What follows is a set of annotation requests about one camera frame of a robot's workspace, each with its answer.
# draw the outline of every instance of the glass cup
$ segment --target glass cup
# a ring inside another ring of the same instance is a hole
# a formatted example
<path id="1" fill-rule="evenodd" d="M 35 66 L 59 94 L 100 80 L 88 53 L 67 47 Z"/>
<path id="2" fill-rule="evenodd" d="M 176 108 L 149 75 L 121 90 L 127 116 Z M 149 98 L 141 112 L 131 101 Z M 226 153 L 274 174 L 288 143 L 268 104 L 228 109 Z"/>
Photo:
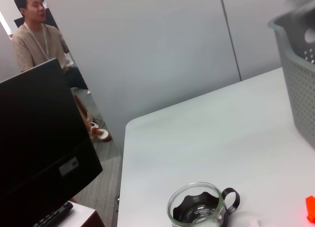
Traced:
<path id="1" fill-rule="evenodd" d="M 224 200 L 230 193 L 235 193 L 235 201 L 227 209 Z M 173 227 L 227 227 L 229 215 L 239 204 L 240 196 L 233 188 L 221 193 L 212 184 L 193 183 L 173 194 L 167 215 Z"/>

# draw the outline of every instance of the man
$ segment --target man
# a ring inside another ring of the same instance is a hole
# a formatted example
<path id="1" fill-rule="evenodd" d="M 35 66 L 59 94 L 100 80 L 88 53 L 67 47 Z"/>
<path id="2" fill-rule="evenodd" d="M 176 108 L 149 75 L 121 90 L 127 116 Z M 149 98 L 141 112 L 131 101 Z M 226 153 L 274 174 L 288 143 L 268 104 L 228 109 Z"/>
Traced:
<path id="1" fill-rule="evenodd" d="M 88 89 L 77 67 L 67 68 L 65 53 L 69 49 L 58 29 L 43 24 L 46 9 L 43 0 L 14 0 L 24 17 L 24 24 L 13 36 L 13 50 L 21 71 L 26 71 L 50 59 L 57 58 L 64 71 L 69 87 Z M 110 140 L 107 130 L 99 129 L 95 123 L 87 123 L 82 117 L 87 130 L 101 141 Z"/>

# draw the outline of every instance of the orange object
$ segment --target orange object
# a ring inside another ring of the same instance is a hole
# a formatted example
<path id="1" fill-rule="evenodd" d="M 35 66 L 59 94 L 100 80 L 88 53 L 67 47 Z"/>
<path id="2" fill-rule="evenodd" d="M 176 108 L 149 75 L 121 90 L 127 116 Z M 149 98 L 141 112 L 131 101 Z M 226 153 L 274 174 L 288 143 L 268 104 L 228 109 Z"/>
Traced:
<path id="1" fill-rule="evenodd" d="M 309 222 L 315 224 L 315 197 L 309 196 L 306 199 L 306 207 L 309 214 L 307 216 L 307 219 L 309 220 Z"/>

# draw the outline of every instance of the gray carpet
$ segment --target gray carpet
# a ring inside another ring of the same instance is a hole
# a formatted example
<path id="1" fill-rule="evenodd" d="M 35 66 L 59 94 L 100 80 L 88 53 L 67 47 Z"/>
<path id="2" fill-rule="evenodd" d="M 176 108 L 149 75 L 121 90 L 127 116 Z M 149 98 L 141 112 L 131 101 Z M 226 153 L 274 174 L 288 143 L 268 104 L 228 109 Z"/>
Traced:
<path id="1" fill-rule="evenodd" d="M 93 117 L 102 118 L 92 95 L 87 95 L 87 90 L 77 89 L 74 93 Z M 122 157 L 113 141 L 105 143 L 94 141 L 94 147 L 103 172 L 74 198 L 79 204 L 95 209 L 106 227 L 116 227 L 118 217 L 116 197 L 121 183 Z"/>

